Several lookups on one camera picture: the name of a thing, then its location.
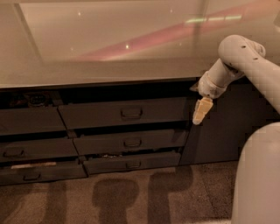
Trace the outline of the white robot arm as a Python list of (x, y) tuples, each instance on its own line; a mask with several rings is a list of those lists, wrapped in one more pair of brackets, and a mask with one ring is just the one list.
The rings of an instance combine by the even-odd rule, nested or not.
[[(263, 45), (240, 35), (225, 37), (219, 58), (192, 91), (196, 101), (192, 123), (202, 123), (228, 86), (246, 78), (255, 91), (280, 114), (280, 67), (265, 59)], [(280, 224), (280, 122), (257, 129), (243, 145), (236, 170), (231, 224)]]

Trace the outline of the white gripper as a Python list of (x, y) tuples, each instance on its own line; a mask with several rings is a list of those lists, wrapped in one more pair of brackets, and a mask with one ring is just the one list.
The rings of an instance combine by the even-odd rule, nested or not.
[(203, 97), (202, 99), (197, 100), (192, 115), (192, 123), (194, 125), (200, 125), (214, 105), (212, 99), (219, 98), (226, 91), (226, 88), (214, 84), (210, 80), (209, 72), (205, 72), (199, 79), (199, 82), (196, 82), (190, 87), (190, 90), (193, 92), (199, 92)]

